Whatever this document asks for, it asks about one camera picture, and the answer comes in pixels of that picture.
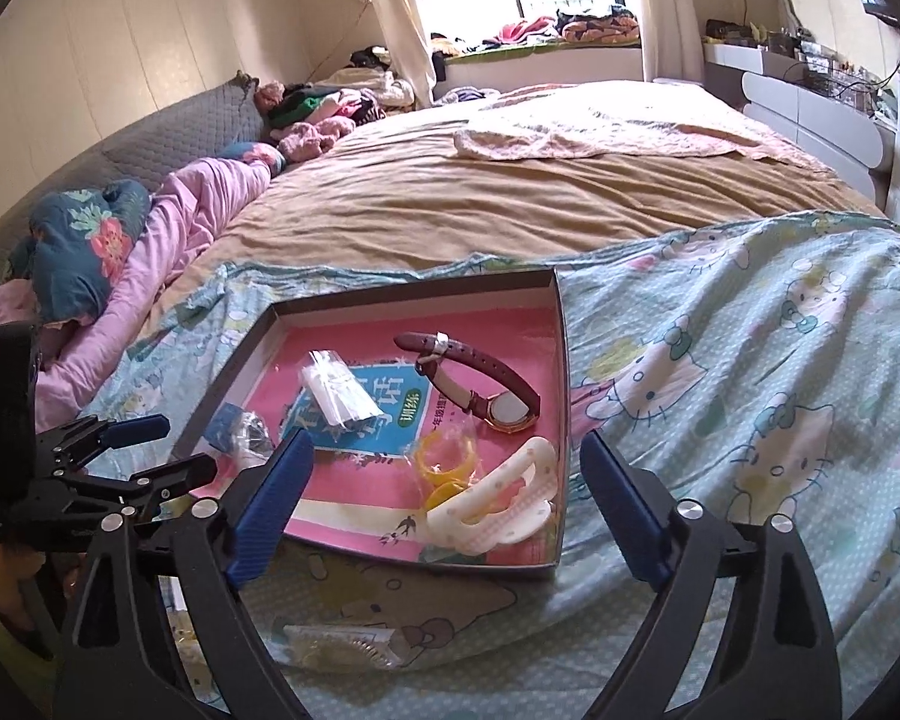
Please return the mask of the person's left hand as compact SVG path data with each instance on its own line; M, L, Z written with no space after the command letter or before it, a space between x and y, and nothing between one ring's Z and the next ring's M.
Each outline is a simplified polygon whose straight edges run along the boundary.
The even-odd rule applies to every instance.
M35 629L20 585L32 580L43 564L43 553L30 550L27 546L0 544L0 616L16 631Z

